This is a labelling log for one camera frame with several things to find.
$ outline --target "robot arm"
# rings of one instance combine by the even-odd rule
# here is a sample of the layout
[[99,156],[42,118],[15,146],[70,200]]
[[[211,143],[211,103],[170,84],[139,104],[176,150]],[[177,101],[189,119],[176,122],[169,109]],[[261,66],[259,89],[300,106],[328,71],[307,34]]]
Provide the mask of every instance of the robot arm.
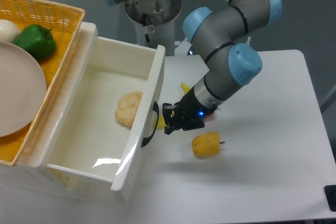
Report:
[[281,16],[281,0],[227,0],[229,8],[213,13],[206,7],[191,12],[183,30],[209,72],[182,97],[163,104],[165,133],[204,127],[204,119],[261,71],[259,54],[234,40],[273,23]]
[[[145,31],[137,32],[139,45],[164,45],[168,55],[173,55],[174,35],[167,35],[167,25],[174,24],[181,10],[181,0],[107,1],[125,1],[127,14]],[[218,13],[207,7],[198,8],[183,23],[189,42],[207,64],[209,72],[179,102],[163,104],[166,134],[204,127],[204,119],[249,84],[262,69],[259,54],[246,44],[235,45],[234,41],[276,21],[282,12],[281,0],[227,2],[229,7]]]

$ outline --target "gray floor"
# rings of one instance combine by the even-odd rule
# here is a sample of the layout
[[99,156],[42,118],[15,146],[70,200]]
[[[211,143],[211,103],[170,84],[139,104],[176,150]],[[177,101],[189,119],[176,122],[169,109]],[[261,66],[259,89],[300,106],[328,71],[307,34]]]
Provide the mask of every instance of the gray floor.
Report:
[[[133,24],[122,5],[107,6],[104,0],[49,0],[81,7],[85,21],[95,23],[99,35],[136,42]],[[176,40],[184,39],[182,22],[194,9],[207,6],[214,12],[227,6],[225,0],[182,0],[183,7],[176,21]],[[280,21],[251,34],[251,46],[259,51],[298,49],[306,57],[318,101],[336,83],[336,7],[334,0],[282,0]],[[323,115],[330,139],[336,139],[336,104]]]

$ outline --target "drawer handle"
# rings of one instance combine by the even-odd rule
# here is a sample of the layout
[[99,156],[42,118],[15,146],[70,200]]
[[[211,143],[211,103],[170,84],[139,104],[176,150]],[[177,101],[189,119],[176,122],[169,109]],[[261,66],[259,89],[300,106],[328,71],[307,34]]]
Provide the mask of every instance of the drawer handle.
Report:
[[148,143],[150,142],[150,140],[153,138],[154,136],[154,133],[155,133],[155,130],[156,130],[156,127],[158,126],[158,121],[159,121],[159,105],[157,102],[154,101],[154,104],[153,104],[153,111],[156,112],[157,114],[157,118],[156,118],[156,123],[155,123],[155,127],[154,127],[154,130],[152,132],[152,134],[148,137],[144,137],[143,140],[142,140],[142,143],[141,143],[141,147],[144,147],[146,145],[148,145]]

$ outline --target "yellow basket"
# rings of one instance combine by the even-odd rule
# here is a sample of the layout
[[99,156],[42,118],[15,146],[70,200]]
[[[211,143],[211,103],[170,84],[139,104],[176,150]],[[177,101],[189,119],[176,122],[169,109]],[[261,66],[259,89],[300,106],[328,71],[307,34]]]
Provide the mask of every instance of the yellow basket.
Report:
[[47,82],[47,93],[34,119],[21,130],[0,137],[0,164],[14,166],[30,140],[40,115],[56,92],[64,69],[69,64],[68,50],[84,18],[80,8],[44,0],[0,0],[0,19],[14,22],[20,29],[40,24],[48,29],[57,45],[54,54],[39,61]]

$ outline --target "yellow object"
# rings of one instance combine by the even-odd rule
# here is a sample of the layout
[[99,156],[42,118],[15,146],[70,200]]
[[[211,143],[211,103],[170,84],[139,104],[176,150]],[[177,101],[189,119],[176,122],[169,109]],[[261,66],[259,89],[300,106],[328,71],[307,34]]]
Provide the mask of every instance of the yellow object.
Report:
[[184,82],[181,83],[181,88],[183,89],[184,94],[187,94],[188,91],[190,90],[190,88]]
[[158,123],[157,123],[158,125],[157,125],[157,129],[162,129],[162,128],[165,128],[165,126],[166,126],[166,123],[164,122],[164,118],[163,118],[163,116],[160,116],[159,117],[159,120],[158,120]]
[[198,157],[209,157],[221,152],[219,145],[219,134],[217,132],[207,132],[197,136],[192,141],[193,152]]
[[40,24],[52,29],[57,44],[54,55],[39,62],[47,82],[47,94],[41,108],[32,122],[23,129],[0,137],[0,164],[14,166],[24,146],[32,138],[48,101],[55,95],[71,55],[70,45],[84,18],[85,11],[80,8],[44,0],[0,0],[0,19],[14,22],[20,29],[31,24]]

